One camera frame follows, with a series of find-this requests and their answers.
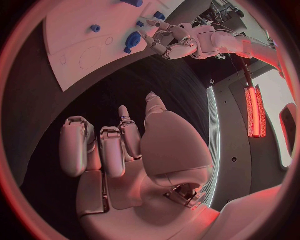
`white robotic arm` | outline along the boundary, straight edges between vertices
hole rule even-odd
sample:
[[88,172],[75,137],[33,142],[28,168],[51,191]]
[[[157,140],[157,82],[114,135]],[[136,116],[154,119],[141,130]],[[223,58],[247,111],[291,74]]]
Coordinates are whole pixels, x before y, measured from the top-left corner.
[[178,40],[178,43],[165,47],[144,31],[139,31],[147,44],[166,59],[180,59],[191,55],[195,59],[203,60],[221,53],[235,53],[243,58],[256,58],[282,71],[276,50],[252,42],[247,37],[234,37],[225,31],[216,31],[212,25],[200,25],[193,28],[190,23],[182,23],[179,26],[154,20],[147,20],[147,23],[150,26],[159,27],[161,32],[169,33]]

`blue object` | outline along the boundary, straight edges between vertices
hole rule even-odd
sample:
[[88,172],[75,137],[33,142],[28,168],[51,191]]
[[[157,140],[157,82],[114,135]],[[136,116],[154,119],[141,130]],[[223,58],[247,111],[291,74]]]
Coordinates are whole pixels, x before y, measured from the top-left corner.
[[141,35],[135,31],[126,40],[126,47],[131,49],[137,46],[141,41]]
[[98,32],[100,32],[100,29],[101,29],[101,27],[99,26],[99,25],[92,25],[91,27],[90,27],[90,29],[93,31],[93,32],[95,32],[95,33],[98,33]]
[[130,5],[135,6],[137,8],[139,8],[140,6],[143,5],[143,0],[121,0],[121,2],[130,4]]
[[132,51],[131,51],[130,48],[125,47],[124,52],[127,53],[127,54],[131,54]]
[[145,26],[141,21],[138,21],[138,22],[136,23],[136,25],[138,25],[139,27],[144,27],[144,26]]
[[154,14],[154,17],[156,17],[157,19],[160,19],[160,20],[165,20],[166,19],[165,15],[163,15],[160,11],[157,11]]

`blue knob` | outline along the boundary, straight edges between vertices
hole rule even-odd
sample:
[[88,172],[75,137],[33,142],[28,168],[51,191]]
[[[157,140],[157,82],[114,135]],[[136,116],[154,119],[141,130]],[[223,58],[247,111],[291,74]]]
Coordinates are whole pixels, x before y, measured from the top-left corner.
[[130,48],[125,47],[124,52],[127,53],[127,54],[131,54],[132,51],[131,51]]
[[157,19],[160,19],[160,20],[165,20],[166,19],[165,15],[163,15],[160,11],[157,11],[154,14],[154,17],[156,17]]
[[135,31],[126,40],[126,47],[131,49],[137,46],[141,41],[141,35]]
[[139,8],[140,6],[143,5],[143,0],[121,0],[121,2],[130,4],[130,5],[135,6],[137,8]]
[[99,31],[100,31],[100,29],[101,29],[101,27],[99,26],[99,25],[92,25],[91,27],[90,27],[90,29],[93,31],[93,32],[95,32],[95,33],[98,33]]
[[138,21],[138,22],[136,23],[136,25],[138,25],[139,27],[144,27],[144,26],[145,26],[141,21]]

